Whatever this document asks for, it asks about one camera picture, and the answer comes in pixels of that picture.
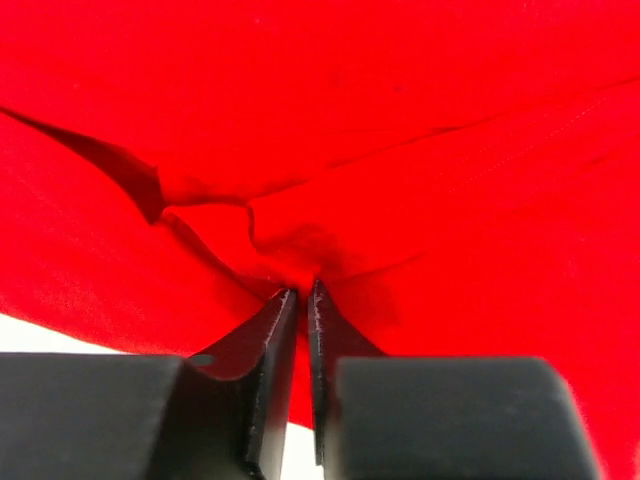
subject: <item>white surface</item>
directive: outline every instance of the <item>white surface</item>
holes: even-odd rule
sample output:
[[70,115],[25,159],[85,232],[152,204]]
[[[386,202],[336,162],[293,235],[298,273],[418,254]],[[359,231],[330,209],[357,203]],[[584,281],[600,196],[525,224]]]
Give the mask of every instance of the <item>white surface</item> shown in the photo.
[[[0,314],[0,352],[122,353],[81,342],[46,328]],[[313,432],[290,423],[284,445],[281,480],[321,480],[315,466]]]

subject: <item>red garment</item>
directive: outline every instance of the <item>red garment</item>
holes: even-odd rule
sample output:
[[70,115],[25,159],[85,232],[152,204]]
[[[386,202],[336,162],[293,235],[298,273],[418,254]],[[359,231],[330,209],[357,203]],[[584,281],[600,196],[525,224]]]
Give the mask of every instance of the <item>red garment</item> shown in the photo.
[[636,2],[0,8],[1,311],[189,354],[317,275],[389,353],[547,358],[632,478]]

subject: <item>red fabric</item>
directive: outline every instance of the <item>red fabric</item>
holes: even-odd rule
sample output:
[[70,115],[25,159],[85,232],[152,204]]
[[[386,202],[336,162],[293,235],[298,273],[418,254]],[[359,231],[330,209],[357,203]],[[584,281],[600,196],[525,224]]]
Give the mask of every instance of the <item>red fabric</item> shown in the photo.
[[189,354],[320,276],[390,353],[547,358],[632,478],[636,2],[0,8],[0,310]]

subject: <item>cloth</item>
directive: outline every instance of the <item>cloth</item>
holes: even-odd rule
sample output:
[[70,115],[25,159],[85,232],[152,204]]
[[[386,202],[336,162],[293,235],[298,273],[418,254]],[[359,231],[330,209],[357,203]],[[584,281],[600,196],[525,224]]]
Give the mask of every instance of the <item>cloth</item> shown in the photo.
[[388,353],[546,358],[633,477],[635,2],[0,8],[0,311],[188,355],[320,277]]

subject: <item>red cloth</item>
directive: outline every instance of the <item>red cloth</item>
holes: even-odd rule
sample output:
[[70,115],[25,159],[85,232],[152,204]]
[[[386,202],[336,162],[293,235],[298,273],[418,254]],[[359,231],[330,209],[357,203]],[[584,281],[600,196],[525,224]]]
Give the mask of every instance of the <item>red cloth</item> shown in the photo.
[[547,358],[632,478],[636,2],[1,9],[0,310],[189,354],[318,275],[389,353]]

